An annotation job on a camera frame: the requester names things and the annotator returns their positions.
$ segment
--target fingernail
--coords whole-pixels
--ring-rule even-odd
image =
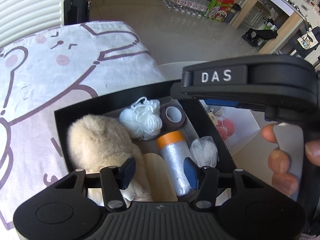
[[[306,143],[306,153],[311,156],[320,156],[320,141]]]
[[[284,173],[284,160],[282,158],[276,158],[272,162],[273,171],[276,173]]]
[[[287,179],[276,179],[273,181],[273,186],[280,190],[282,193],[286,195],[292,195],[294,190],[294,184],[291,180]]]

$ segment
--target pink yarn ball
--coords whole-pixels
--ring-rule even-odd
[[[225,127],[227,129],[227,135],[231,136],[234,134],[235,132],[235,126],[233,124],[233,122],[230,119],[224,119],[222,121],[222,125],[223,127]]]
[[[225,141],[227,138],[228,138],[228,135],[227,135],[227,129],[222,127],[222,126],[216,126],[217,130],[218,130],[218,133],[221,137],[221,139],[223,141]]]

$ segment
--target human hand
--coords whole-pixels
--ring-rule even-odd
[[[261,130],[262,137],[268,142],[277,143],[273,132],[273,124],[267,125]],[[308,160],[314,165],[320,166],[320,140],[306,143],[305,152]],[[286,153],[275,148],[269,155],[268,167],[274,174],[272,186],[287,196],[291,196],[298,189],[298,180],[288,172],[290,159]]]

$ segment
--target cartoon print fabric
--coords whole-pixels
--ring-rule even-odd
[[[0,49],[0,235],[18,239],[15,209],[67,174],[55,110],[162,81],[123,22],[63,26]]]

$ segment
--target pink cheek circle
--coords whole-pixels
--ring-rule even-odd
[[[5,61],[5,65],[7,67],[12,67],[18,62],[18,56],[17,55],[12,55],[7,60]]]
[[[67,66],[70,63],[70,59],[68,58],[68,56],[66,55],[58,55],[56,57],[56,62],[60,65],[60,66]]]
[[[47,41],[47,38],[43,35],[36,37],[36,43],[44,44]]]

